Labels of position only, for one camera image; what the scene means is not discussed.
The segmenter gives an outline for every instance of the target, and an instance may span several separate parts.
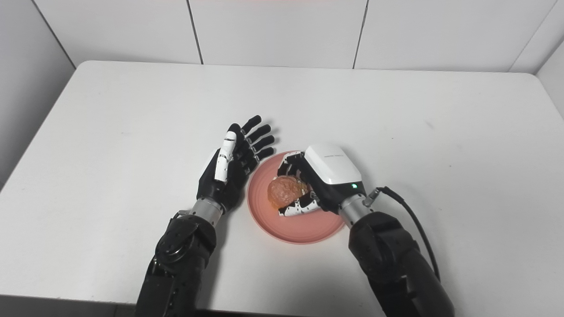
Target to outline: white tiled wall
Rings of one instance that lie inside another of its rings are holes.
[[[560,44],[537,76],[564,118],[564,43]]]
[[[0,1],[0,190],[73,71],[33,2]]]
[[[556,0],[370,0],[356,68],[506,72]]]
[[[564,38],[564,0],[558,0],[510,72],[536,73]]]
[[[91,59],[200,62],[186,0],[35,1],[76,66]]]
[[[366,0],[190,0],[204,63],[352,68]]]
[[[564,36],[564,0],[36,1],[75,64],[534,73]]]

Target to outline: robotic wrist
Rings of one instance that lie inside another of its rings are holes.
[[[226,209],[222,204],[209,197],[201,197],[196,200],[196,203],[191,210],[181,210],[178,213],[180,215],[198,216],[215,227],[225,212]]]

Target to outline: black arm joint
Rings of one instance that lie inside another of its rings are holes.
[[[399,221],[385,213],[375,212],[357,221],[349,235],[349,249],[368,278],[376,283],[389,283],[405,273],[399,264],[417,242]]]
[[[190,256],[203,258],[207,266],[216,245],[215,228],[200,217],[186,215],[170,220],[157,243],[155,257],[160,265],[174,274]]]

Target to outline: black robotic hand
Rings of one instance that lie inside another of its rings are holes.
[[[229,127],[224,146],[215,152],[200,177],[197,199],[207,197],[214,200],[222,206],[223,213],[239,203],[248,175],[262,159],[274,154],[274,149],[267,147],[274,143],[274,136],[265,137],[271,131],[270,125],[263,125],[249,134],[261,121],[257,115],[243,127],[238,124]],[[218,170],[218,164],[225,167]],[[221,175],[220,170],[225,168],[225,174]]]

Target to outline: white table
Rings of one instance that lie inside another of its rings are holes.
[[[257,113],[279,152],[342,145],[367,187],[404,196],[457,316],[564,311],[564,122],[534,76],[511,73],[83,63],[0,194],[0,294],[135,303],[209,153]],[[382,315],[348,229],[285,244],[244,203],[218,232],[201,307]]]

